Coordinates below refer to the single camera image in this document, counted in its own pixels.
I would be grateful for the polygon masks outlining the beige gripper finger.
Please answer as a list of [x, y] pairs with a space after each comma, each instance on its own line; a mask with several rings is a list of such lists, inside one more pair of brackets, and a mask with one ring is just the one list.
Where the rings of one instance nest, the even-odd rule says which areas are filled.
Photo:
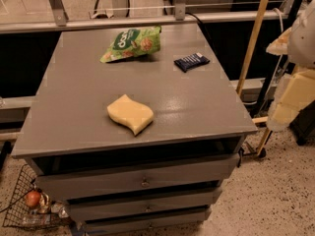
[[271, 124], [289, 125], [299, 112], [315, 100], [315, 71], [302, 69], [284, 74], [271, 106]]

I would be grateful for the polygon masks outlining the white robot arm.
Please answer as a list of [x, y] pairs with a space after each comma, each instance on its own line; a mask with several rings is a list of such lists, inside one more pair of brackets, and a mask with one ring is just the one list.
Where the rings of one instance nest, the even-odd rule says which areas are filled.
[[315, 100], [315, 0], [292, 26], [269, 44], [267, 52], [286, 55], [297, 66], [291, 76], [281, 79], [269, 112], [269, 126], [287, 126]]

